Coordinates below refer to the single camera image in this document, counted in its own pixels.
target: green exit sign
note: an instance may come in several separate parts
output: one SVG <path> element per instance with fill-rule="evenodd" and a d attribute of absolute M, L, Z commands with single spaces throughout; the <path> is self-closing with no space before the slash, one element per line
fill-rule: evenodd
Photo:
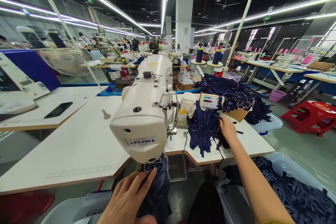
<path fill-rule="evenodd" d="M 93 4 L 92 0 L 86 0 L 86 1 L 88 1 L 90 4 Z"/>

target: chair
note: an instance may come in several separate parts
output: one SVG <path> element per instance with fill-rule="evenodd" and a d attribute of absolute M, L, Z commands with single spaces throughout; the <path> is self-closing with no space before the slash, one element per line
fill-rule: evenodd
<path fill-rule="evenodd" d="M 54 195 L 39 191 L 0 196 L 1 220 L 11 224 L 31 223 L 43 215 L 54 200 Z"/>
<path fill-rule="evenodd" d="M 280 118 L 291 121 L 292 129 L 297 133 L 314 132 L 323 137 L 325 132 L 336 125 L 336 108 L 323 102 L 305 101 Z"/>

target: thread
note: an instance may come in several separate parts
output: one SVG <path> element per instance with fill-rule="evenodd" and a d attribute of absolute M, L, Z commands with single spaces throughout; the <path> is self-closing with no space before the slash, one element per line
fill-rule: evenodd
<path fill-rule="evenodd" d="M 219 58 L 220 58 L 220 56 L 221 56 L 221 52 L 222 52 L 222 50 L 220 50 L 220 49 L 217 49 L 217 50 L 216 50 L 215 55 L 213 56 L 213 59 L 212 59 L 212 63 L 213 63 L 214 65 L 217 65 L 217 64 L 218 64 Z"/>
<path fill-rule="evenodd" d="M 203 48 L 199 48 L 197 51 L 196 62 L 202 63 L 202 58 L 203 58 Z"/>

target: smartphone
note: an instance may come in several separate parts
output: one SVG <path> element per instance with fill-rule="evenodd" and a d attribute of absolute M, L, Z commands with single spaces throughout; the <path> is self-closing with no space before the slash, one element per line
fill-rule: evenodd
<path fill-rule="evenodd" d="M 53 111 L 47 114 L 44 118 L 51 118 L 60 116 L 73 102 L 61 103 Z"/>

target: hand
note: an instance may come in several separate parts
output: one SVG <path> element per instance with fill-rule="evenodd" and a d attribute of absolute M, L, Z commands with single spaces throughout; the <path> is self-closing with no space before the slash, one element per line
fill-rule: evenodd
<path fill-rule="evenodd" d="M 227 143 L 231 146 L 231 144 L 234 143 L 235 141 L 239 141 L 237 138 L 236 127 L 231 122 L 231 120 L 227 116 L 224 116 L 224 115 L 222 115 L 220 119 L 218 120 L 220 123 L 222 134 L 225 137 Z"/>
<path fill-rule="evenodd" d="M 149 171 L 144 173 L 136 171 L 123 178 L 117 184 L 98 224 L 157 224 L 155 217 L 152 215 L 137 219 L 137 212 L 148 193 L 156 172 L 157 168 L 154 168 L 148 176 Z M 140 187 L 142 181 L 146 178 L 146 182 Z"/>

